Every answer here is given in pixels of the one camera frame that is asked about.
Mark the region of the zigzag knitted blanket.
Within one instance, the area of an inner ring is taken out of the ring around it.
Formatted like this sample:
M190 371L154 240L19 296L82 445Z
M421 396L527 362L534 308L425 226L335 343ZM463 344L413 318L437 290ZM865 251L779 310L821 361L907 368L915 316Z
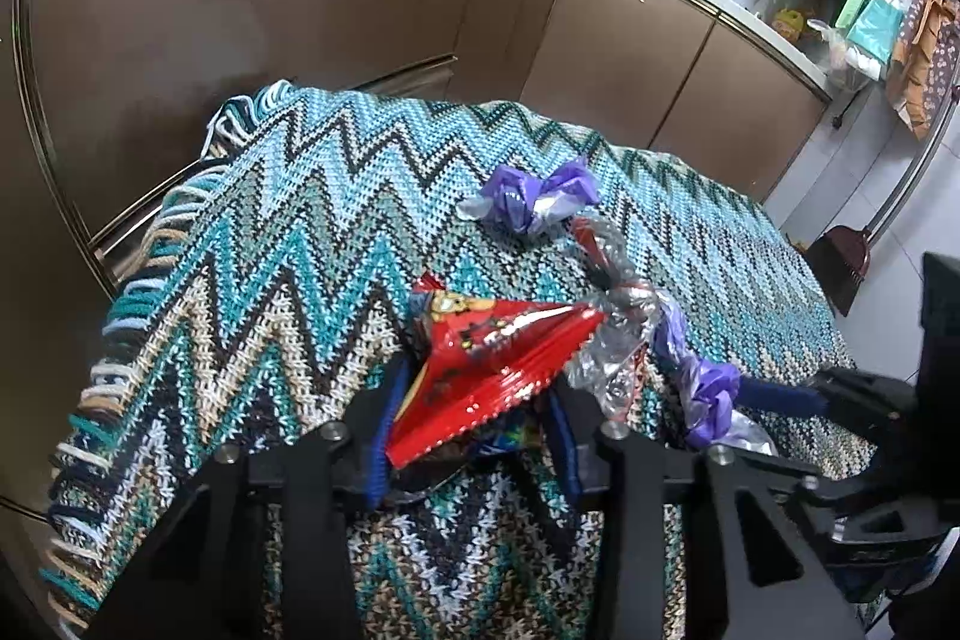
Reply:
M665 152L521 104L298 88L236 96L220 159L171 188L110 307L103 352L53 455L47 602L82 638L182 484L223 443L291 445L379 385L425 271L457 292L589 296L563 232L524 244L455 214L500 164L583 158L599 213L665 287L700 356L797 385L854 367L832 307L763 208ZM602 515L562 498L548 456L472 466L348 533L373 638L583 638Z

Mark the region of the orange patterned hanging cloth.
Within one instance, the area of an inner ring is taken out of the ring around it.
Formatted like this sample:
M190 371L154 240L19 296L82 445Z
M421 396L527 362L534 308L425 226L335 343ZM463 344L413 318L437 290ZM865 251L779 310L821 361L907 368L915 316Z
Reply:
M958 64L958 0L910 0L896 35L887 99L918 140L931 133Z

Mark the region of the purple plastic wrapper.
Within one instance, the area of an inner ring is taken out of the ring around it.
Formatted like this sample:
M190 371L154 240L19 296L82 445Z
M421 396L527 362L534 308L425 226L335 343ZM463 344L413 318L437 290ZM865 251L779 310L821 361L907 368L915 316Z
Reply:
M583 158L571 159L547 177L498 166L477 193L455 207L461 220L534 237L601 201L599 182Z

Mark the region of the teal hanging bag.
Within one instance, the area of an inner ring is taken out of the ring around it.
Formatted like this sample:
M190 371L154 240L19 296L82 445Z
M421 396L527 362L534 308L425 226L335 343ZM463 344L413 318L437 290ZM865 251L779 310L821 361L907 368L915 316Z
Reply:
M901 0L869 0L846 35L850 44L885 67L905 16Z

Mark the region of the yellow bottle on counter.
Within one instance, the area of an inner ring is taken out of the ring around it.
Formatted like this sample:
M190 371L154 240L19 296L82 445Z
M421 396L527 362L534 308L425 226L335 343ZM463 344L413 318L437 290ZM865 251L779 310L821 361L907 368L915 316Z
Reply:
M804 14L800 13L799 10L794 10L794 8L782 8L782 10L779 10L778 13L773 16L771 28L781 35L781 37L784 37L786 41L795 44L804 32Z

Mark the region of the clear red plastic bag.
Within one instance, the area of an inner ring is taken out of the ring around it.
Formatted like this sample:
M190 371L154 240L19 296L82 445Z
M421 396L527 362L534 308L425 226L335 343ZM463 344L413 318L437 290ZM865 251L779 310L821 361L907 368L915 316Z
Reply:
M573 390L594 396L607 419L626 422L643 385L644 356L664 316L664 296L641 276L612 221L579 216L571 230L587 277L599 289L589 303L602 323L566 363L566 380Z

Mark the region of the brown kitchen cabinets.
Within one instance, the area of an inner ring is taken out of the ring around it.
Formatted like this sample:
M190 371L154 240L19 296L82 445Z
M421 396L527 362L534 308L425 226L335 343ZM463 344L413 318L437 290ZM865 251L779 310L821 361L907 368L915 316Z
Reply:
M646 146L695 58L722 41L682 0L622 0L615 70L562 0L26 0L28 115L2 73L3 386L23 437L60 431L103 312L83 245L199 154L208 117L277 78L354 88L431 57L454 71L433 96L517 99L555 120Z

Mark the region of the red snack packet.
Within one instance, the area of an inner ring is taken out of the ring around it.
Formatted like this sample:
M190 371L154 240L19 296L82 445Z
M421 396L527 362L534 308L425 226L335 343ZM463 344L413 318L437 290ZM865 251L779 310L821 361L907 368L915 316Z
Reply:
M539 395L605 320L589 302L477 298L430 273L409 308L427 357L387 438L397 470Z

